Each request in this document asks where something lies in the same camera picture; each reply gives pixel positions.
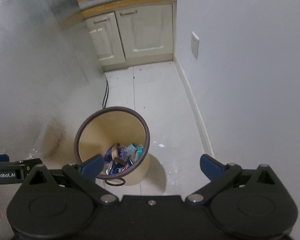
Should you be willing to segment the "blue Pepsi can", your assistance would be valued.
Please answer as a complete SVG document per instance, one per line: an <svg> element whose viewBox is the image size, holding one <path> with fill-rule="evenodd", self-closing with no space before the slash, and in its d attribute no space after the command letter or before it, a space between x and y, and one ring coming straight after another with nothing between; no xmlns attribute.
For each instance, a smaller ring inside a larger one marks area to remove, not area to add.
<svg viewBox="0 0 300 240"><path fill-rule="evenodd" d="M104 156L106 175L121 173L134 164L131 155L120 144L111 146Z"/></svg>

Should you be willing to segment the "clear orange plastic bag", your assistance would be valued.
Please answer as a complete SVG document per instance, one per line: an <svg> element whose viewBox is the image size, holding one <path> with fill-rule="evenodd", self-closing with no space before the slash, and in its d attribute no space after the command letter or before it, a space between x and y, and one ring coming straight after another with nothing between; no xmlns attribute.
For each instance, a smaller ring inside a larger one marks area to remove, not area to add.
<svg viewBox="0 0 300 240"><path fill-rule="evenodd" d="M128 146L124 147L125 150L125 160L130 159L132 162L136 162L143 152L142 145L136 144L129 144Z"/></svg>

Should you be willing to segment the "beige trash bin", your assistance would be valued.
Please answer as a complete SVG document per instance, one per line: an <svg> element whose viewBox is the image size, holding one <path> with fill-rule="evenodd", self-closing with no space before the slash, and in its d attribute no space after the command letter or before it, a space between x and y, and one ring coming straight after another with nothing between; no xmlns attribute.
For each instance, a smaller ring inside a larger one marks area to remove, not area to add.
<svg viewBox="0 0 300 240"><path fill-rule="evenodd" d="M148 150L150 131L144 118L126 107L108 107L89 116L81 124L74 140L74 155L78 163L107 150L114 152L113 146L134 144L142 147L139 157L133 157L133 165L117 174L107 174L106 168L97 176L109 186L133 186L147 176L150 166Z"/></svg>

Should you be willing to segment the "cream low cabinet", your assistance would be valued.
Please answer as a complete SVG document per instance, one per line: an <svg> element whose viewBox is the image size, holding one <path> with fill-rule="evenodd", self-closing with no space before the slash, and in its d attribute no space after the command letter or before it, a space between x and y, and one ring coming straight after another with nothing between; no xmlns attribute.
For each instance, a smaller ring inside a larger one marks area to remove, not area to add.
<svg viewBox="0 0 300 240"><path fill-rule="evenodd" d="M177 0L117 0L82 7L105 72L172 61Z"/></svg>

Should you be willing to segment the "white wall socket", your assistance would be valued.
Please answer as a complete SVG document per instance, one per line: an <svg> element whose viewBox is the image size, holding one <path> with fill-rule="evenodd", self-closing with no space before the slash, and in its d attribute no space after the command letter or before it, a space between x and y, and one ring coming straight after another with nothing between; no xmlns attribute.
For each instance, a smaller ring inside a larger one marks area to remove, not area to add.
<svg viewBox="0 0 300 240"><path fill-rule="evenodd" d="M199 37L194 32L191 33L191 50L194 58L198 59Z"/></svg>

